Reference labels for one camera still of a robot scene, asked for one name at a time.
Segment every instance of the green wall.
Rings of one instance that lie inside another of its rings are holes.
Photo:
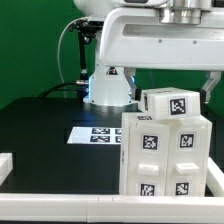
[[[38,96],[60,83],[57,43],[63,28],[81,16],[72,0],[0,1],[0,108],[20,97]],[[94,44],[87,47],[89,73],[94,70]],[[79,77],[77,33],[67,32],[62,44],[62,70],[66,81]],[[179,87],[197,90],[205,72],[139,69],[142,88]],[[212,94],[210,107],[224,115],[223,81]],[[52,97],[63,97],[62,93]]]

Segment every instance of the black tabletop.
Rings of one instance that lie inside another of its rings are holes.
[[[121,114],[74,99],[22,98],[0,111],[0,152],[14,169],[0,193],[118,194],[119,145],[67,144],[73,126],[121,127]]]

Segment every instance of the white box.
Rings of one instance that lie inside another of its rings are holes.
[[[200,116],[200,96],[176,88],[143,90],[138,108],[153,120]]]
[[[139,113],[122,117],[120,194],[141,195],[151,189],[153,195],[163,195],[165,184],[165,196],[204,196],[211,122],[202,116],[142,119]],[[147,138],[158,151],[144,149]]]
[[[120,194],[164,196],[169,125],[147,119],[122,116]]]
[[[166,196],[204,196],[212,124],[204,117],[170,120]]]

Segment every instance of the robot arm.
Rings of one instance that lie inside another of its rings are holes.
[[[209,101],[224,70],[224,10],[213,9],[212,0],[74,2],[87,16],[104,21],[98,39],[102,65],[209,71],[215,75],[202,91]]]

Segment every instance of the white block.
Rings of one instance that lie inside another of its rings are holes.
[[[12,154],[1,153],[0,154],[0,185],[5,181],[7,176],[12,170]]]
[[[169,125],[124,113],[122,119],[120,193],[163,196]]]
[[[138,108],[153,120],[200,116],[200,96],[176,88],[144,90]]]
[[[166,196],[204,196],[212,124],[204,117],[170,120]]]
[[[176,170],[179,174],[199,173],[200,168],[194,163],[176,164]]]
[[[138,165],[138,175],[158,176],[159,175],[159,166],[139,164]]]

